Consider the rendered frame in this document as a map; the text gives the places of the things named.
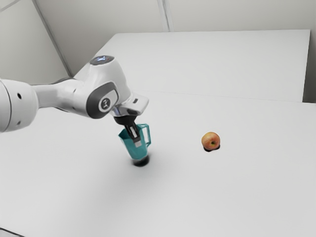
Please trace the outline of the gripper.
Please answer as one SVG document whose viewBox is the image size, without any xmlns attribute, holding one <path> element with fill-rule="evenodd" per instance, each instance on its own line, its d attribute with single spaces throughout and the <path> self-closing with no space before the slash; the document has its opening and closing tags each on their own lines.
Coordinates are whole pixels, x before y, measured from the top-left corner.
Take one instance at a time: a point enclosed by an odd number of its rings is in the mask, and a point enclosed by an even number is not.
<svg viewBox="0 0 316 237">
<path fill-rule="evenodd" d="M 137 116 L 126 115 L 120 117 L 114 117 L 117 124 L 123 125 L 127 132 L 128 137 L 132 140 L 134 146 L 139 148 L 142 145 L 141 135 L 135 123 Z"/>
</svg>

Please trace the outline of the red yellow apple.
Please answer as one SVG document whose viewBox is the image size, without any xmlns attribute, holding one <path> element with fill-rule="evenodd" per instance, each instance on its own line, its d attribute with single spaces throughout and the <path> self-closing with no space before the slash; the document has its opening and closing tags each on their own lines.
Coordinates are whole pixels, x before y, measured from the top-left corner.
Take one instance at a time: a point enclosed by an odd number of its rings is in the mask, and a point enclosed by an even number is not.
<svg viewBox="0 0 316 237">
<path fill-rule="evenodd" d="M 207 132 L 201 138 L 202 146 L 209 151 L 218 149 L 220 146 L 220 137 L 215 132 Z"/>
</svg>

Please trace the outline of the teal faceted mug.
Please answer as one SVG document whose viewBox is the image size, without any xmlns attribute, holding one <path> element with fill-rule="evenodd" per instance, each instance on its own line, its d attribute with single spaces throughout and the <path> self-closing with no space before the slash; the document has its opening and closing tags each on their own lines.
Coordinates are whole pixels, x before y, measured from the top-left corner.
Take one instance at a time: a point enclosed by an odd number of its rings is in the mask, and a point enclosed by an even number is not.
<svg viewBox="0 0 316 237">
<path fill-rule="evenodd" d="M 146 123 L 137 124 L 140 140 L 134 143 L 124 128 L 118 135 L 133 160 L 140 161 L 147 157 L 148 147 L 151 145 L 151 135 L 149 125 Z"/>
</svg>

